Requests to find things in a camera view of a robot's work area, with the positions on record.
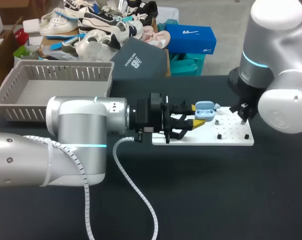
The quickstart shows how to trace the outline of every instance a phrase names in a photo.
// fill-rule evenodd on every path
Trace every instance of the bolt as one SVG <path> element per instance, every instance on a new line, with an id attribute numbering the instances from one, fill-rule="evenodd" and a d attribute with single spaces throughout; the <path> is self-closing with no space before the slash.
<path id="1" fill-rule="evenodd" d="M 13 158 L 12 158 L 12 157 L 8 157 L 8 158 L 6 159 L 6 162 L 7 162 L 8 164 L 12 163 L 12 162 L 13 162 Z"/>

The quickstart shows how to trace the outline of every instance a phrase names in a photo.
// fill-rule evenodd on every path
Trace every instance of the white plate with holes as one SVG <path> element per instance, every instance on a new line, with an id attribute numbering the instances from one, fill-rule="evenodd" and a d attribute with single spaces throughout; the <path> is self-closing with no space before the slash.
<path id="1" fill-rule="evenodd" d="M 252 146 L 254 138 L 252 136 L 249 122 L 242 124 L 237 113 L 232 113 L 230 107 L 221 107 L 216 111 L 213 121 L 206 122 L 192 131 L 188 131 L 181 140 L 170 139 L 166 144 L 163 134 L 153 133 L 153 145 L 173 145 L 173 146 Z M 173 118 L 180 118 L 181 115 L 172 114 Z M 187 116 L 186 119 L 194 119 L 195 116 Z"/>

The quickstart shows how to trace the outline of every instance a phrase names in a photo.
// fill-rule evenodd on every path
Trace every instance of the gray crate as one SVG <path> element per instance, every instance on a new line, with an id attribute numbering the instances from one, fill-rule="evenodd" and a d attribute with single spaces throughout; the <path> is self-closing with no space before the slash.
<path id="1" fill-rule="evenodd" d="M 108 97 L 113 62 L 21 60 L 0 87 L 0 111 L 8 121 L 45 122 L 55 96 Z"/>

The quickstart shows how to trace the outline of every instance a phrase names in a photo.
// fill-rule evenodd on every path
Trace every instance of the yellow object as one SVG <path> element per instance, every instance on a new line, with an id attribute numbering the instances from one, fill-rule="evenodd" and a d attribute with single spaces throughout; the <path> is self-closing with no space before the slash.
<path id="1" fill-rule="evenodd" d="M 194 129 L 198 128 L 198 127 L 201 127 L 205 123 L 206 123 L 206 120 L 194 119 L 193 120 L 193 128 L 192 128 L 192 130 L 194 130 Z"/>

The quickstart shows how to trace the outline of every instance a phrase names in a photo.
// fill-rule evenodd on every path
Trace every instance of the black table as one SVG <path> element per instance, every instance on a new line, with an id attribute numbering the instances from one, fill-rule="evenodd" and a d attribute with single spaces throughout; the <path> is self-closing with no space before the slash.
<path id="1" fill-rule="evenodd" d="M 226 76 L 113 83 L 129 104 L 150 92 L 171 102 L 237 101 Z M 1 121 L 0 132 L 49 137 L 45 125 Z M 255 144 L 153 146 L 127 142 L 119 160 L 153 205 L 159 240 L 302 240 L 302 133 L 277 132 L 257 116 Z M 105 180 L 90 188 L 96 240 L 150 240 L 148 208 L 118 170 L 108 138 Z M 82 187 L 0 188 L 0 240 L 86 240 Z"/>

